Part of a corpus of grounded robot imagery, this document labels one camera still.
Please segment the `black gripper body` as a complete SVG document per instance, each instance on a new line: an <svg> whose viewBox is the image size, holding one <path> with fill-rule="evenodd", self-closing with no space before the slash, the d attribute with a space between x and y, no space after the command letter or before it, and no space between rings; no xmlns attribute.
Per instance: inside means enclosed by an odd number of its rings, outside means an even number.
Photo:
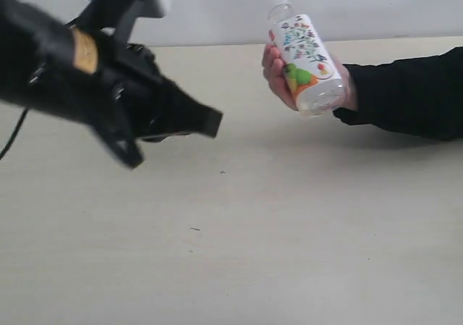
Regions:
<svg viewBox="0 0 463 325"><path fill-rule="evenodd" d="M21 0L1 0L1 99L89 126L124 115L135 140L165 78L144 45L82 30Z"/></svg>

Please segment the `black sleeved forearm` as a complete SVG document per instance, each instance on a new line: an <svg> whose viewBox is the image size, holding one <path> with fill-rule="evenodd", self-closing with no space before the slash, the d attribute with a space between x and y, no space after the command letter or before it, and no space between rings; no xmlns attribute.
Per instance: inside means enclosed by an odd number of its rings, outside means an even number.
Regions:
<svg viewBox="0 0 463 325"><path fill-rule="evenodd" d="M344 124L436 140L462 137L462 48L347 69L357 105L334 111Z"/></svg>

